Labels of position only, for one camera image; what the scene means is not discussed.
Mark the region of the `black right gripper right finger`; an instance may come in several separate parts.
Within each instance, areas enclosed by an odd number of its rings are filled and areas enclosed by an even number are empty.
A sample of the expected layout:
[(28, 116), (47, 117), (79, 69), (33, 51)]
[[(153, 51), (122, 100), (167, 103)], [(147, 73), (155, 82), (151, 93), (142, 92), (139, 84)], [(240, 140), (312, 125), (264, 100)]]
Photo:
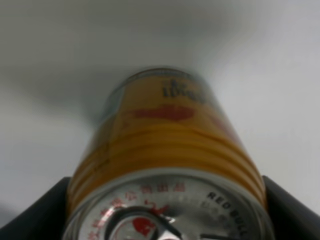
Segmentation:
[(268, 213), (277, 240), (320, 240), (320, 215), (313, 212), (267, 176)]

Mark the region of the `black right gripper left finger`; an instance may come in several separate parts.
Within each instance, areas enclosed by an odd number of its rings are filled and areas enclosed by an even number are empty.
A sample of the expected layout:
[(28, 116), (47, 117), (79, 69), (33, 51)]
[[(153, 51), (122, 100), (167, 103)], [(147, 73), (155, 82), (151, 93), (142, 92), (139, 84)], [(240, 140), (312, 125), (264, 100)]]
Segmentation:
[(28, 209), (0, 228), (1, 240), (61, 240), (67, 219), (67, 188), (64, 177)]

